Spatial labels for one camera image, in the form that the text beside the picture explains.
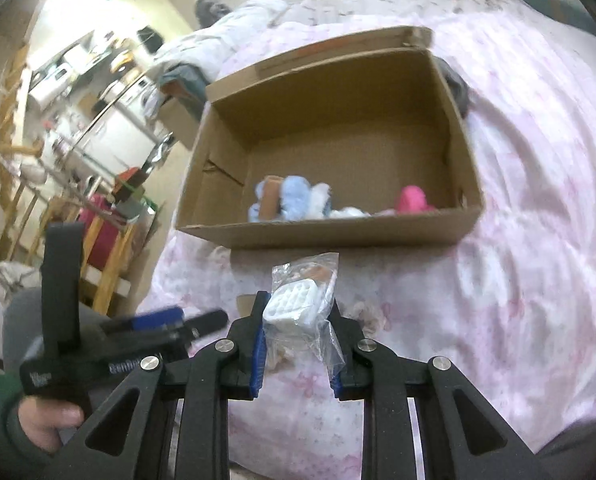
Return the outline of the person's left hand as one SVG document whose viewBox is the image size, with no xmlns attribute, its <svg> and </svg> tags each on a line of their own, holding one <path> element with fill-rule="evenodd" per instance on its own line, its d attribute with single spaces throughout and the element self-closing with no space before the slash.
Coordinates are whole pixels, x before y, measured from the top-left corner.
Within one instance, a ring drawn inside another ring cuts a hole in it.
<svg viewBox="0 0 596 480">
<path fill-rule="evenodd" d="M 19 404 L 18 419 L 28 440 L 52 454 L 62 447 L 59 431 L 80 427 L 85 415 L 76 404 L 26 396 Z"/>
</svg>

